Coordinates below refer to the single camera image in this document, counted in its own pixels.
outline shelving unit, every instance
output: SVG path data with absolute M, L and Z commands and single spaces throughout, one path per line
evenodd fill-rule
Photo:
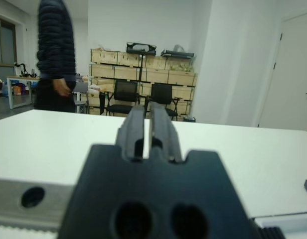
M 145 56 L 126 52 L 108 52 L 98 49 L 91 50 L 90 83 L 101 86 L 103 91 L 113 92 L 115 80 L 137 81 L 141 104 L 145 97 L 151 94 L 154 83 L 172 85 L 172 96 L 182 98 L 178 103 L 178 120 L 189 114 L 197 82 L 197 74 L 193 72 L 173 71 L 176 64 L 190 64 L 189 59 Z M 133 105 L 129 102 L 118 102 L 112 99 L 113 104 Z M 89 95 L 90 112 L 99 114 L 98 95 Z M 174 109 L 174 104 L 167 108 Z

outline white tabletop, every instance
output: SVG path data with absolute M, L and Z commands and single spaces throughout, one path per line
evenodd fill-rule
M 0 178 L 73 185 L 90 146 L 114 144 L 123 120 L 36 110 L 0 120 Z M 173 124 L 182 155 L 220 154 L 250 217 L 307 212 L 307 132 Z

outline chair backrest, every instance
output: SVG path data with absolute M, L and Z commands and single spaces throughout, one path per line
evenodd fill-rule
M 73 89 L 73 92 L 76 92 L 76 93 L 87 93 L 87 91 L 88 91 L 88 83 L 86 83 L 86 82 L 79 82 L 79 81 L 76 82 L 76 86 Z
M 114 98 L 118 101 L 137 101 L 137 82 L 116 80 Z
M 153 84 L 151 99 L 159 104 L 169 105 L 172 102 L 172 85 Z

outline window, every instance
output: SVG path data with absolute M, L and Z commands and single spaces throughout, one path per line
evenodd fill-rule
M 15 25 L 0 19 L 0 79 L 14 75 L 14 62 L 16 62 Z

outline floor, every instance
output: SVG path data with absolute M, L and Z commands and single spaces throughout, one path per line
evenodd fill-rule
M 20 104 L 29 100 L 29 96 L 16 96 L 14 97 L 14 103 Z M 25 111 L 29 111 L 33 109 L 32 105 L 27 105 L 23 107 L 18 107 L 15 109 L 9 108 L 8 98 L 7 97 L 0 97 L 0 120 L 6 117 L 14 116 L 19 113 L 23 113 Z

